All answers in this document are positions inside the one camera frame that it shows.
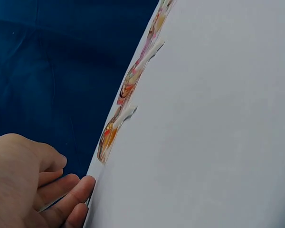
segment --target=hand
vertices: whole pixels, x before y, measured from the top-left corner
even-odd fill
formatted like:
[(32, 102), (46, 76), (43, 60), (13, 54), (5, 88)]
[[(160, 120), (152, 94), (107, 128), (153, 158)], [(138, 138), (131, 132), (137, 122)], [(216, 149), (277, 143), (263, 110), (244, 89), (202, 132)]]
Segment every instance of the hand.
[(66, 162), (47, 144), (17, 134), (0, 137), (0, 228), (81, 227), (95, 179), (69, 174), (56, 180)]

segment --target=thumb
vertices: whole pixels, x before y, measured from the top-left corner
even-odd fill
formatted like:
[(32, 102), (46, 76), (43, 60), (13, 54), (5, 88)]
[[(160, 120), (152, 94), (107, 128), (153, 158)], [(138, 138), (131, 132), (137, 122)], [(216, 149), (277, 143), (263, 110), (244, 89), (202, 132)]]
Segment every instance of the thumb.
[(38, 166), (39, 172), (58, 171), (67, 164), (66, 157), (52, 146), (12, 133), (0, 137), (0, 159), (10, 157), (9, 155)]

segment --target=blue fabric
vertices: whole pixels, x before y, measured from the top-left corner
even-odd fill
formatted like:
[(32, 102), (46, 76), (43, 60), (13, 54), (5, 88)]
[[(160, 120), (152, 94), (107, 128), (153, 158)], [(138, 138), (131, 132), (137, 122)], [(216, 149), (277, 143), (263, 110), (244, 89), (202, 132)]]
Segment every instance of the blue fabric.
[(19, 133), (86, 174), (157, 0), (0, 0), (0, 135)]

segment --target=white paper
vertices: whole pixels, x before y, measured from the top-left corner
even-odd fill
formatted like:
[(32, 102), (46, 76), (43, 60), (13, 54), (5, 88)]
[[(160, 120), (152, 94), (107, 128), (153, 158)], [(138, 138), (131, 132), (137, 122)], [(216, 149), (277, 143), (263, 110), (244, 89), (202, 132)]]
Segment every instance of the white paper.
[(87, 227), (285, 227), (285, 0), (178, 0), (160, 37)]

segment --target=finger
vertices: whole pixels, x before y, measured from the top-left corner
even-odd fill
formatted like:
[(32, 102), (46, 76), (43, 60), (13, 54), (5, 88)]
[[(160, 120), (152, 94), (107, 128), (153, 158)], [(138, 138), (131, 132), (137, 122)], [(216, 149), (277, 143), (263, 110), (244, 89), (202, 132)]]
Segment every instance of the finger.
[(56, 172), (41, 172), (39, 174), (38, 187), (49, 184), (50, 182), (56, 180), (63, 174), (63, 169)]
[(75, 174), (69, 174), (49, 185), (37, 190), (33, 208), (41, 211), (61, 197), (70, 192), (78, 183), (79, 178)]
[(85, 222), (88, 207), (84, 203), (77, 204), (67, 218), (63, 228), (81, 228)]
[(86, 202), (94, 185), (95, 179), (85, 176), (61, 201), (40, 214), (51, 228), (60, 227), (77, 204)]

